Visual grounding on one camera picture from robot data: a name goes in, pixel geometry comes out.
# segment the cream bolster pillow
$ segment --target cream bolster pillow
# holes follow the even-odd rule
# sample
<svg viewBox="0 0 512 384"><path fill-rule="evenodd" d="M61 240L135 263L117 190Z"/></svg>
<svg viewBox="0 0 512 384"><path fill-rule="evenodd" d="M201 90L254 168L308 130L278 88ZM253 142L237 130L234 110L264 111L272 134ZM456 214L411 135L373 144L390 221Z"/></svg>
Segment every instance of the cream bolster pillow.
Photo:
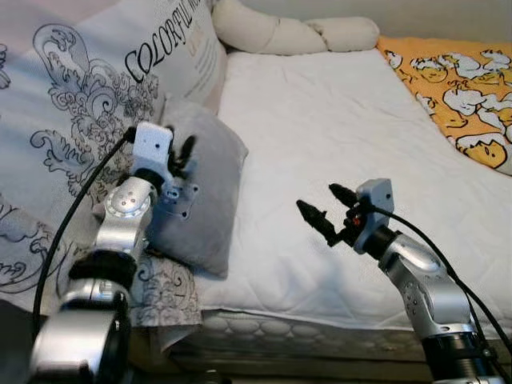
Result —
<svg viewBox="0 0 512 384"><path fill-rule="evenodd" d="M215 32L226 44L261 54L310 54L327 50L319 34L299 20L278 18L221 0L212 15Z"/></svg>
<svg viewBox="0 0 512 384"><path fill-rule="evenodd" d="M369 18L318 18L305 22L316 30L333 52L371 50L380 34Z"/></svg>

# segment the white bedsheet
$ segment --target white bedsheet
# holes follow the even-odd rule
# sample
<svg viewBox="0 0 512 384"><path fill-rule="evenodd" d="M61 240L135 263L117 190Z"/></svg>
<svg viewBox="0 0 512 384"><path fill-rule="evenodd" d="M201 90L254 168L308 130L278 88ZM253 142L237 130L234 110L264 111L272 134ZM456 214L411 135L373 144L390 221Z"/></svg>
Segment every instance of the white bedsheet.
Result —
<svg viewBox="0 0 512 384"><path fill-rule="evenodd" d="M231 54L219 117L250 153L229 277L198 276L203 309L410 329L376 261L344 243L329 248L295 206L303 198L341 222L329 183L390 178L395 212L431 236L511 328L512 178L458 153L379 52Z"/></svg>

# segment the yellow blanket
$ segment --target yellow blanket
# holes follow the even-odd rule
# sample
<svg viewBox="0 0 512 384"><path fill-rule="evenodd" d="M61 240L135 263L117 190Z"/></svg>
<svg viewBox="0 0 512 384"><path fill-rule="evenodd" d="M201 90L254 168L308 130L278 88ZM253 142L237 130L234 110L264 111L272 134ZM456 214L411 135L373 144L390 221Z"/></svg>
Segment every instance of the yellow blanket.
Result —
<svg viewBox="0 0 512 384"><path fill-rule="evenodd" d="M512 175L512 44L381 37L378 49L460 152Z"/></svg>

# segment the quilted mattress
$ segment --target quilted mattress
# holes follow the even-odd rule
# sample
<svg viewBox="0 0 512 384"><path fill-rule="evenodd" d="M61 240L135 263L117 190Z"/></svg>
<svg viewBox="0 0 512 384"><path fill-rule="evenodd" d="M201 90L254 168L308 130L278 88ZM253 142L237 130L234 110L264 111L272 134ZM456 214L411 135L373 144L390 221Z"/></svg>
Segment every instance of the quilted mattress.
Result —
<svg viewBox="0 0 512 384"><path fill-rule="evenodd" d="M395 212L434 240L510 331L512 179L457 152L379 52L231 54L218 115L250 153L228 278L197 276L204 310L410 330L376 261L329 248L295 206L302 198L341 223L329 183L390 178Z"/></svg>

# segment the bed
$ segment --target bed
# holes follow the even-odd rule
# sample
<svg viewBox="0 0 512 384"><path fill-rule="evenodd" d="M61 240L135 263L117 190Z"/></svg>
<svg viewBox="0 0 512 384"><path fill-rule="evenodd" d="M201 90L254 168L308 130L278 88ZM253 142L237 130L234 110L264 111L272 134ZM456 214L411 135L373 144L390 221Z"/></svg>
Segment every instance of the bed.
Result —
<svg viewBox="0 0 512 384"><path fill-rule="evenodd" d="M377 50L232 53L218 116L250 149L230 268L226 280L196 274L203 328L173 358L235 373L428 380L376 262L330 249L294 204L304 198L340 222L327 185L380 177L392 180L395 211L432 237L510 332L510 176L454 150Z"/></svg>

